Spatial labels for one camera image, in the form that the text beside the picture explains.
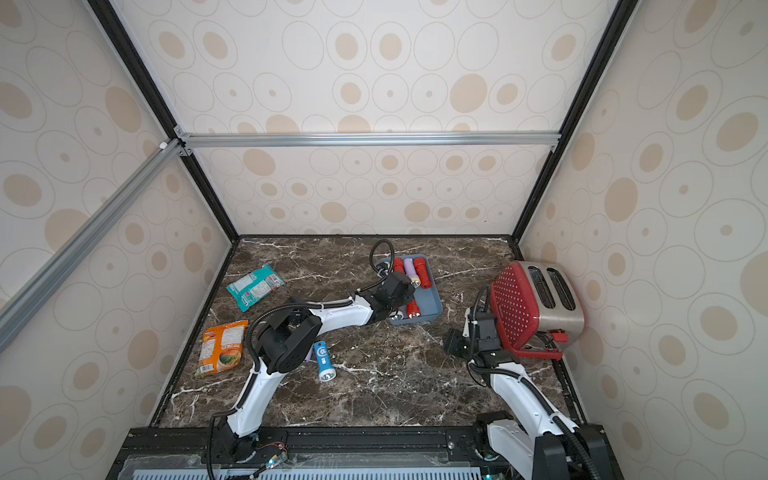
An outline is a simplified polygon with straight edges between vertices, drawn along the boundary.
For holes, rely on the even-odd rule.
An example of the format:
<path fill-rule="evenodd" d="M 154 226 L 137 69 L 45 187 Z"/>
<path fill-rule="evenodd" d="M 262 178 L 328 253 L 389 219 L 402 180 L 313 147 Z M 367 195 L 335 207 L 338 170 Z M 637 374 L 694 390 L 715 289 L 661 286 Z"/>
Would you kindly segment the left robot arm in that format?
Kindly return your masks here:
<path fill-rule="evenodd" d="M 214 413 L 209 422 L 204 460 L 210 477 L 214 476 L 215 445 L 224 448 L 227 459 L 248 456 L 241 444 L 260 429 L 283 378 L 304 362 L 320 336 L 383 321 L 414 299 L 415 287 L 394 269 L 394 245 L 380 239 L 371 250 L 380 245 L 388 247 L 389 262 L 372 266 L 379 276 L 376 282 L 344 300 L 293 302 L 272 308 L 246 328 L 243 343 L 253 366 L 235 405 Z"/>

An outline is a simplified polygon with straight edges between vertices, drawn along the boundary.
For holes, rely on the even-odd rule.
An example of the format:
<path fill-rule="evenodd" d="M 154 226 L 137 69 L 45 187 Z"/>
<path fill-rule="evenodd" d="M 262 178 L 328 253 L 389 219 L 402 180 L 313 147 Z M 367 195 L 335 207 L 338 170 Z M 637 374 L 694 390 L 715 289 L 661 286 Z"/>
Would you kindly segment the teal snack packet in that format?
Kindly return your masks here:
<path fill-rule="evenodd" d="M 282 277 L 269 264 L 264 264 L 229 284 L 227 291 L 237 302 L 240 311 L 246 312 L 284 285 Z"/>

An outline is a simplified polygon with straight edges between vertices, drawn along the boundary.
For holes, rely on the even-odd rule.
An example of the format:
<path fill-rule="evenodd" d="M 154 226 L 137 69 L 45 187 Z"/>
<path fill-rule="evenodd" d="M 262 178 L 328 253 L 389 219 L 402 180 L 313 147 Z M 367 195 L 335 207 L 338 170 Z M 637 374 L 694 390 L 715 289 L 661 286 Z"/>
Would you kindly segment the horizontal aluminium rail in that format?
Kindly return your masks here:
<path fill-rule="evenodd" d="M 173 141 L 182 149 L 364 149 L 398 147 L 555 147 L 556 131 L 229 133 L 183 132 Z"/>

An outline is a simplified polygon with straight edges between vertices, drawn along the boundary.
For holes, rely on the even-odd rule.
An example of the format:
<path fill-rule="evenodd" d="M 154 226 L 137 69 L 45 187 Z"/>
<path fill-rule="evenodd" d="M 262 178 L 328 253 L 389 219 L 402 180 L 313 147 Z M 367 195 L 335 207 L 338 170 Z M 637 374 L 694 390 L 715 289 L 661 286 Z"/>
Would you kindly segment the orange snack packet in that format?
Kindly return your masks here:
<path fill-rule="evenodd" d="M 239 321 L 207 329 L 202 335 L 195 374 L 203 377 L 238 366 L 242 359 L 243 338 L 247 327 L 247 321 Z"/>

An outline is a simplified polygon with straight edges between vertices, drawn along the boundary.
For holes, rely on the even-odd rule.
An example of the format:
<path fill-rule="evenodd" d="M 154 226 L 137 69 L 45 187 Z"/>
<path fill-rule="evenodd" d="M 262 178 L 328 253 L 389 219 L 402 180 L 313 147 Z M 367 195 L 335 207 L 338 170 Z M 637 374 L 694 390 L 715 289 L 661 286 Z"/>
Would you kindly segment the left diagonal aluminium rail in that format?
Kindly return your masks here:
<path fill-rule="evenodd" d="M 93 216 L 23 285 L 1 310 L 1 349 L 6 350 L 50 297 L 134 204 L 168 161 L 178 157 L 181 141 L 169 139 L 154 152 Z"/>

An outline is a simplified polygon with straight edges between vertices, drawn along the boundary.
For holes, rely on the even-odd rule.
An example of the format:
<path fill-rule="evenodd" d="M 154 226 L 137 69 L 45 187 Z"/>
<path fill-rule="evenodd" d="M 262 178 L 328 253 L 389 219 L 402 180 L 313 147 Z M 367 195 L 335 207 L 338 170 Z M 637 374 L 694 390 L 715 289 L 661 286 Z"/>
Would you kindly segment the red flashlight diagonal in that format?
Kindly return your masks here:
<path fill-rule="evenodd" d="M 429 274 L 427 261 L 423 257 L 413 259 L 414 269 L 419 277 L 420 285 L 423 289 L 429 289 L 433 283 Z"/>

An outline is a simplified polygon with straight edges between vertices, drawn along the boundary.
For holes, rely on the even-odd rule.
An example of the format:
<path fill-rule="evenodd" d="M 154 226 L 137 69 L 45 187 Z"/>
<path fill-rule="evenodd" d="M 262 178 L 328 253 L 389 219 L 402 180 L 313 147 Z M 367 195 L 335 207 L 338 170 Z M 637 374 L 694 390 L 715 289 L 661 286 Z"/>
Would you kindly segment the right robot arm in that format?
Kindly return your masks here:
<path fill-rule="evenodd" d="M 465 328 L 451 329 L 443 348 L 465 362 L 470 377 L 491 389 L 511 411 L 483 414 L 475 422 L 475 450 L 502 458 L 522 479 L 616 479 L 611 449 L 600 427 L 578 424 L 534 384 L 512 352 L 502 348 L 491 288 L 466 312 Z"/>

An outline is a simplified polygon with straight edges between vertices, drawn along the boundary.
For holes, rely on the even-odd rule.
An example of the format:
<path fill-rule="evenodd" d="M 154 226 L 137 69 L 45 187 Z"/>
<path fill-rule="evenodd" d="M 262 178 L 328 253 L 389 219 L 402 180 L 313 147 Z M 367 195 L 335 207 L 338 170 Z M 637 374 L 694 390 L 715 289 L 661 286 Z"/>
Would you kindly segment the red and steel toaster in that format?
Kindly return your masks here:
<path fill-rule="evenodd" d="M 504 349 L 519 358 L 560 360 L 586 317 L 561 266 L 514 261 L 490 284 L 490 305 Z"/>

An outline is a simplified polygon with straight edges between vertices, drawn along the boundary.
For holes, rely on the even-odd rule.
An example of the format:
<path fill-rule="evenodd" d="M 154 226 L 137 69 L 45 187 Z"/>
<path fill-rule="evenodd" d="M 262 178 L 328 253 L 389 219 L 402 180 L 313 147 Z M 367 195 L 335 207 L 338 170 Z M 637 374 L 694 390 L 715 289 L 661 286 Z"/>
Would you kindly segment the blue storage tray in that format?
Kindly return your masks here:
<path fill-rule="evenodd" d="M 404 258 L 414 259 L 418 257 L 423 257 L 426 259 L 429 274 L 430 274 L 433 285 L 429 289 L 423 289 L 421 285 L 415 288 L 414 300 L 416 300 L 418 303 L 421 316 L 418 318 L 409 319 L 406 314 L 406 318 L 402 321 L 396 321 L 393 319 L 393 316 L 392 316 L 389 319 L 389 322 L 393 326 L 404 326 L 404 325 L 410 325 L 410 324 L 431 322 L 433 320 L 438 319 L 443 313 L 442 301 L 440 299 L 438 289 L 436 286 L 436 277 L 432 273 L 427 257 L 421 254 L 414 254 L 414 255 L 408 255 L 405 257 L 398 256 L 397 258 L 401 258 L 403 260 Z"/>

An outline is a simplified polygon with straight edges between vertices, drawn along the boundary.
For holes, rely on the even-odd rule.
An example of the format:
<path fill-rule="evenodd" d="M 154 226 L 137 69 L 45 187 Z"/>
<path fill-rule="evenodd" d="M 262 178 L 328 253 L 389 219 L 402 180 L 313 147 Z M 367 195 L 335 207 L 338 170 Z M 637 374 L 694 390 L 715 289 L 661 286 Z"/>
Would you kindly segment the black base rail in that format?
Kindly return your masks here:
<path fill-rule="evenodd" d="M 265 427 L 227 446 L 205 428 L 133 429 L 110 479 L 587 479 L 548 434 L 510 462 L 477 426 Z"/>

